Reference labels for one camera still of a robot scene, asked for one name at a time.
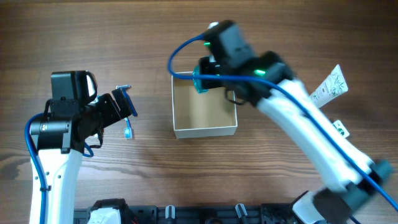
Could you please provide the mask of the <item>blue mouthwash bottle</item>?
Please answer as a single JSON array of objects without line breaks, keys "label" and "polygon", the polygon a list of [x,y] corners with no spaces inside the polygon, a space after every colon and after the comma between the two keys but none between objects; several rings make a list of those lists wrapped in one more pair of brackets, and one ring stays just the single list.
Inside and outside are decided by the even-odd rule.
[{"label": "blue mouthwash bottle", "polygon": [[[197,66],[193,69],[192,76],[193,76],[193,77],[199,77],[199,76],[200,76],[200,66],[199,66],[199,65],[197,65]],[[194,78],[194,79],[193,79],[193,85],[194,85],[196,91],[197,91],[199,94],[206,93],[206,92],[208,91],[208,89],[205,89],[205,88],[202,86],[202,84],[203,84],[203,83],[202,83],[202,80],[201,80],[201,79],[197,79],[197,78]]]}]

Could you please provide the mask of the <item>blue disposable razor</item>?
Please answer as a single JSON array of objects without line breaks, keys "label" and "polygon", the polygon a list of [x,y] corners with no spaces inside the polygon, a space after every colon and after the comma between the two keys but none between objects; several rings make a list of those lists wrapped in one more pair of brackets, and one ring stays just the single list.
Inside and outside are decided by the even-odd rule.
[{"label": "blue disposable razor", "polygon": [[134,107],[134,105],[133,105],[133,103],[132,103],[132,101],[130,99],[130,96],[127,94],[127,90],[130,89],[130,88],[131,88],[131,85],[116,86],[116,89],[120,89],[122,91],[122,94],[124,95],[125,99],[127,99],[127,102],[129,103],[129,106],[130,106],[130,108],[132,110],[132,115],[134,117],[137,117],[138,116],[137,111],[136,111],[136,109],[135,109],[135,107]]}]

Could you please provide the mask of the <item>blue white toothbrush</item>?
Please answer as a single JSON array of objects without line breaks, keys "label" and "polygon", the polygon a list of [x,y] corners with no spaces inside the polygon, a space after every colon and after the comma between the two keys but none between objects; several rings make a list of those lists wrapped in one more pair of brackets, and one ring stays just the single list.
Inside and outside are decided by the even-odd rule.
[{"label": "blue white toothbrush", "polygon": [[133,138],[133,130],[131,128],[131,123],[128,117],[126,117],[125,119],[126,125],[127,127],[124,129],[124,137],[126,139],[132,139]]}]

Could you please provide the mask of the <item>white cream tube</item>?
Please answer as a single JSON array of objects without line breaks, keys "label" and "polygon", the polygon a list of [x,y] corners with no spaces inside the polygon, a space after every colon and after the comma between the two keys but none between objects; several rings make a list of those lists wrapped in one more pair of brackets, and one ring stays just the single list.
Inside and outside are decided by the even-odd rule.
[{"label": "white cream tube", "polygon": [[310,99],[317,108],[346,93],[348,86],[339,64],[323,80],[317,89],[310,95]]}]

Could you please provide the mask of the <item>green soap box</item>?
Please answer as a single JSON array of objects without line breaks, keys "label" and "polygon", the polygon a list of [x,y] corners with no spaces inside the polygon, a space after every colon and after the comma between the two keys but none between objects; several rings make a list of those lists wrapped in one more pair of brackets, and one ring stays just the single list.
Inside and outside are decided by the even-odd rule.
[{"label": "green soap box", "polygon": [[336,120],[332,123],[332,125],[336,128],[336,130],[344,137],[347,138],[350,136],[349,131],[345,128],[343,123],[340,120]]}]

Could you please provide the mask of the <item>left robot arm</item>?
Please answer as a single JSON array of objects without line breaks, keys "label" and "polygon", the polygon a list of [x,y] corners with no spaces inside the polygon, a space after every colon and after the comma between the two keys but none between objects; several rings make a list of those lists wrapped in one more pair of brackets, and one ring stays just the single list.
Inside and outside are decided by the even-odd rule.
[{"label": "left robot arm", "polygon": [[33,175],[29,221],[73,223],[83,158],[102,147],[106,127],[137,112],[126,93],[129,85],[98,95],[87,70],[53,72],[51,87],[44,112],[31,117],[24,130]]}]

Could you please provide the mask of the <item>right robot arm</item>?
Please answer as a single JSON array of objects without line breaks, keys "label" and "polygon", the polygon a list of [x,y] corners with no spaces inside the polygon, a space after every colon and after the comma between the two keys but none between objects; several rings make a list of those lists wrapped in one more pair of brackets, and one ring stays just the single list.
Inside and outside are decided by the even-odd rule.
[{"label": "right robot arm", "polygon": [[346,223],[390,177],[387,161],[373,161],[345,139],[313,104],[304,84],[275,52],[256,55],[233,21],[214,22],[198,36],[210,51],[197,84],[223,87],[234,104],[251,104],[293,140],[320,174],[324,186],[301,195],[290,219],[299,223]]}]

